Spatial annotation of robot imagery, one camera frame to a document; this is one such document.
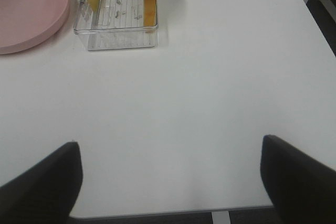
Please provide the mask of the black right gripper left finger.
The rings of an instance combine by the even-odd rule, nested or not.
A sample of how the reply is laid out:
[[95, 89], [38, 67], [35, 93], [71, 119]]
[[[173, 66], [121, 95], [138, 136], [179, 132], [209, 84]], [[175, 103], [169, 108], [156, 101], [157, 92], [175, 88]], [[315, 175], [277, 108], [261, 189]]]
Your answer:
[[66, 223], [82, 180], [79, 144], [68, 142], [1, 186], [1, 223]]

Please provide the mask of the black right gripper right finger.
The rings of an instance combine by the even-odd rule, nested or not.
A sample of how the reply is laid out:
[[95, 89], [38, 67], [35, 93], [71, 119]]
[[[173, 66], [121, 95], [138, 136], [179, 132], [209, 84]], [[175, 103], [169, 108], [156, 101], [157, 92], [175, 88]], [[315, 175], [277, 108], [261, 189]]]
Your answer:
[[275, 135], [265, 135], [260, 176], [284, 223], [335, 223], [335, 170]]

